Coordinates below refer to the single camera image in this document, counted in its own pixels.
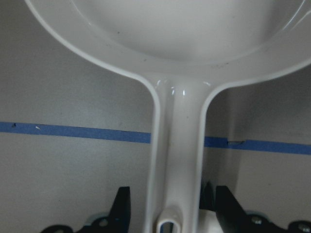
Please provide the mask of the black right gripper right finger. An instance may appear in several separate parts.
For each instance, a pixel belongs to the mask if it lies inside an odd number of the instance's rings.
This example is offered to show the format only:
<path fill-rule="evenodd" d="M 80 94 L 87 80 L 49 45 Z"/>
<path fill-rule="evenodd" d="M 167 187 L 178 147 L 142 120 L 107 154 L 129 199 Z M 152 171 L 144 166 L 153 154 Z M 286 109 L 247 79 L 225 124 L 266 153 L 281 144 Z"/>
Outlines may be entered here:
<path fill-rule="evenodd" d="M 311 223 L 305 220 L 291 222 L 281 228 L 260 214 L 247 213 L 227 186 L 216 187 L 213 192 L 210 183 L 201 186 L 200 210 L 216 214 L 224 233 L 309 233 Z"/>

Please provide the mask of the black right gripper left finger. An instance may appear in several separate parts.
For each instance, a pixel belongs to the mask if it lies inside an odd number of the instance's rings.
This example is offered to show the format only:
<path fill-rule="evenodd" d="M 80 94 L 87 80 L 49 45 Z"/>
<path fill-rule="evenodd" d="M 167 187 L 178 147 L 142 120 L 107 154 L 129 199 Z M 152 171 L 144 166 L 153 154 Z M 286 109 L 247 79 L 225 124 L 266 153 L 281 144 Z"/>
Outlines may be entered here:
<path fill-rule="evenodd" d="M 127 233 L 130 226 L 130 187 L 119 187 L 107 216 L 83 226 L 79 233 Z"/>

